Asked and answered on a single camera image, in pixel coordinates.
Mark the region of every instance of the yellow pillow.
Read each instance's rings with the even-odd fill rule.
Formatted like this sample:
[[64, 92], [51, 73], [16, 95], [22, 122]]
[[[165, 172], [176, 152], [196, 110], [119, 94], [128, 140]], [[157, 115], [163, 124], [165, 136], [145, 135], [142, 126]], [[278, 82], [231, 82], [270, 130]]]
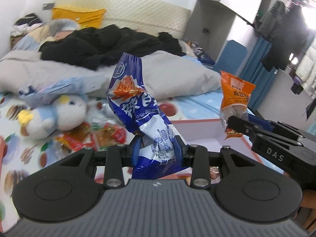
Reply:
[[73, 6], [56, 7], [52, 9], [53, 20], [71, 19], [76, 21], [81, 28], [100, 28], [105, 9], [91, 11], [87, 8]]

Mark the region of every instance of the gray ribbed panel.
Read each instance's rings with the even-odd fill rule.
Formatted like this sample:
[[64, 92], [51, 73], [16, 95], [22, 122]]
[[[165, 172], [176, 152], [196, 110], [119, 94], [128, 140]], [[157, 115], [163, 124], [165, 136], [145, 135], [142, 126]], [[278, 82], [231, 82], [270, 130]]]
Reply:
[[293, 221], [255, 225], [233, 218], [184, 180], [130, 180], [85, 215], [46, 224], [22, 219], [7, 237], [305, 237]]

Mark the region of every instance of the blue curtain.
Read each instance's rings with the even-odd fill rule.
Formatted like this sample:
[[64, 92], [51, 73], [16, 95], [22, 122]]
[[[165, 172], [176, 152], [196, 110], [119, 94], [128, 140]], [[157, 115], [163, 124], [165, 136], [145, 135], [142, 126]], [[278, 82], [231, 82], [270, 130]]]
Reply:
[[273, 80], [276, 77], [275, 69], [271, 72], [267, 71], [261, 59], [269, 52], [271, 43], [263, 37], [259, 37], [253, 51], [240, 74], [240, 78], [256, 85], [255, 90], [251, 94], [248, 107], [256, 110], [264, 100], [269, 91]]

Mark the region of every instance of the silver screw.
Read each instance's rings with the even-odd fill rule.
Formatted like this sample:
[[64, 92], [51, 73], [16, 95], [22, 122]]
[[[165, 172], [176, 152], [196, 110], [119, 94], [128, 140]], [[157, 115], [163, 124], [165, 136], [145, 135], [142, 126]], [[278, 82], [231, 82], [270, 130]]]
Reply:
[[121, 185], [121, 183], [122, 183], [121, 180], [116, 179], [116, 178], [111, 178], [106, 181], [106, 185], [110, 187], [118, 187]]
[[197, 187], [205, 187], [209, 185], [209, 181], [204, 178], [198, 178], [193, 181], [193, 184]]

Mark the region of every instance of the orange snack package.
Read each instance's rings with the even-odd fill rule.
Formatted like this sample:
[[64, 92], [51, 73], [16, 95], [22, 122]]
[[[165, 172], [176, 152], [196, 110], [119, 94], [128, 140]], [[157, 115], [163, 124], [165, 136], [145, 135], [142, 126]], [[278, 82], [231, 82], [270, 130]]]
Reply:
[[252, 91], [256, 85], [244, 81], [230, 73], [221, 71], [221, 83], [223, 90], [223, 100], [220, 111], [220, 119], [227, 138], [241, 137], [242, 133], [235, 132], [228, 128], [227, 120], [230, 116], [237, 116], [248, 120], [247, 106], [250, 100]]

